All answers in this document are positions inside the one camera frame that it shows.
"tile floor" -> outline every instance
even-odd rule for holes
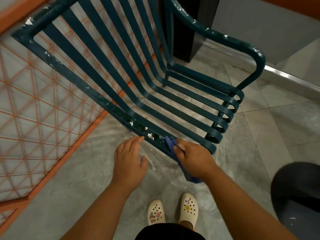
[[[206,47],[186,66],[232,85],[248,76],[215,60]],[[141,96],[135,87],[132,89]],[[277,170],[293,161],[320,164],[320,104],[271,84],[258,86],[254,82],[244,93],[245,100],[217,145],[214,158],[254,200],[275,216],[270,200],[270,180]],[[157,105],[144,102],[179,121]],[[172,101],[166,102],[176,106]],[[183,111],[210,125],[198,114],[188,109]],[[152,116],[145,116],[161,125]],[[185,121],[179,122],[194,130]],[[171,127],[162,126],[177,137],[187,139]],[[199,129],[195,132],[204,136]],[[131,136],[133,133],[107,116],[0,239],[59,239],[110,183],[114,150],[123,139]],[[195,195],[200,206],[196,231],[206,239],[231,239],[206,185],[187,182],[177,164],[147,142],[142,143],[140,154],[149,159],[149,170],[141,186],[128,199],[114,239],[134,239],[147,225],[147,208],[154,199],[162,201],[167,221],[176,222],[179,199],[186,191]]]

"hand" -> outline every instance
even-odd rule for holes
[[[192,176],[205,181],[218,167],[211,153],[202,145],[176,140],[178,146],[174,146],[174,153],[181,162],[183,168]]]
[[[144,137],[134,136],[123,141],[114,153],[114,168],[111,183],[128,193],[128,196],[141,184],[148,169],[145,156],[139,162],[140,143]]]

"dark green metal chair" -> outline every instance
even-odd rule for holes
[[[32,51],[41,60],[50,65],[54,70],[64,76],[67,80],[76,85],[80,90],[97,102],[102,108],[108,111],[112,116],[114,116],[122,125],[124,125],[129,130],[133,131],[137,135],[145,136],[146,141],[158,148],[160,151],[168,155],[169,157],[175,159],[175,156],[169,150],[166,144],[165,136],[170,138],[175,138],[173,135],[150,122],[146,118],[142,117],[138,113],[134,112],[127,104],[122,100],[121,97],[112,89],[112,87],[99,75],[99,73],[90,65],[90,63],[78,52],[78,50],[68,41],[68,39],[56,28],[52,23],[56,18],[62,16],[66,23],[72,28],[74,33],[81,39],[81,41],[86,45],[88,50],[96,57],[100,64],[106,69],[110,76],[115,80],[115,82],[121,87],[121,89],[128,95],[128,97],[142,110],[151,114],[152,116],[158,118],[162,122],[170,125],[177,131],[183,133],[192,140],[198,142],[205,148],[207,148],[212,154],[216,151],[214,143],[220,143],[222,140],[222,133],[225,133],[228,128],[228,123],[231,122],[234,117],[234,113],[239,108],[239,104],[243,101],[244,93],[242,89],[247,85],[256,80],[262,73],[265,66],[265,57],[257,48],[246,42],[237,40],[235,38],[229,37],[222,33],[216,32],[210,28],[204,27],[202,24],[198,23],[197,20],[193,19],[188,15],[180,4],[176,0],[164,0],[165,4],[165,15],[167,22],[167,41],[162,30],[162,25],[160,23],[160,18],[157,9],[157,3],[155,0],[148,0],[148,4],[152,13],[152,17],[156,26],[156,30],[159,39],[162,44],[164,51],[164,56],[166,59],[166,64],[164,63],[162,56],[159,51],[158,43],[151,27],[150,20],[148,18],[145,5],[143,0],[134,0],[142,19],[144,28],[149,37],[150,43],[154,50],[156,60],[159,64],[160,69],[165,73],[165,77],[162,77],[152,59],[149,52],[146,41],[142,35],[139,25],[136,21],[132,8],[130,7],[128,0],[119,0],[122,9],[128,19],[128,22],[134,32],[134,35],[140,45],[143,55],[148,62],[152,75],[158,80],[162,86],[168,86],[180,93],[185,94],[211,108],[218,111],[217,114],[210,113],[197,105],[190,103],[178,97],[177,95],[168,92],[162,87],[157,86],[148,74],[140,55],[138,54],[129,34],[123,25],[121,18],[119,17],[114,5],[111,0],[100,0],[103,7],[105,8],[110,20],[112,21],[114,27],[116,28],[119,36],[121,37],[124,45],[129,51],[132,59],[137,65],[139,71],[144,77],[146,83],[157,93],[164,97],[167,97],[178,104],[202,115],[203,117],[210,119],[212,125],[206,125],[205,123],[191,117],[190,115],[176,109],[175,107],[165,103],[161,99],[158,99],[148,93],[141,82],[139,81],[136,73],[132,69],[128,60],[122,53],[120,47],[112,37],[110,31],[106,27],[105,23],[101,19],[100,15],[94,8],[90,0],[54,0],[50,6],[40,11],[32,19],[32,25],[23,25],[20,29],[16,30],[12,37]],[[166,117],[157,110],[147,106],[133,93],[131,88],[124,81],[122,76],[118,73],[117,69],[113,66],[104,52],[100,49],[99,45],[94,41],[92,36],[78,20],[76,15],[70,9],[70,7],[78,2],[82,9],[85,11],[86,15],[93,23],[97,31],[100,33],[110,50],[113,52],[114,56],[117,58],[124,71],[128,74],[138,91],[149,101],[154,104],[164,108],[170,113],[182,118],[183,120],[189,122],[190,124],[198,127],[199,129],[205,131],[207,134],[203,138],[198,134],[192,132],[191,130],[185,128],[178,122]],[[244,81],[242,81],[237,87],[231,86],[212,77],[206,76],[202,73],[196,72],[192,69],[186,68],[179,65],[173,61],[173,15],[176,15],[179,19],[183,21],[185,25],[193,29],[196,33],[204,36],[207,39],[213,40],[225,46],[236,49],[240,52],[250,55],[256,62],[256,70],[250,76],[248,76]],[[115,101],[118,106],[114,105],[110,100],[102,96],[98,91],[88,85],[80,77],[78,77],[74,72],[62,64],[58,59],[52,56],[45,48],[43,48],[38,42],[34,40],[34,36],[40,31],[43,31],[58,47],[74,61],[106,94],[111,100]],[[180,82],[183,82],[189,86],[192,86],[200,91],[206,92],[212,96],[215,96],[223,101],[222,104],[218,104],[214,101],[207,99],[195,92],[190,91],[174,82],[168,80],[168,77],[172,77]],[[188,181],[198,183],[200,180],[191,177],[182,168],[179,161],[177,161],[183,170],[185,177]]]

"foot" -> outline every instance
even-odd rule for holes
[[[154,200],[148,208],[149,226],[157,223],[166,223],[165,211],[160,200]]]
[[[196,227],[198,219],[198,203],[196,198],[190,193],[184,193],[181,200],[180,224],[192,230]]]

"left hand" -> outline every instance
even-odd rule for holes
[[[129,195],[141,184],[146,176],[148,160],[139,160],[140,143],[144,137],[134,136],[124,140],[114,153],[113,176],[110,184],[120,187]]]

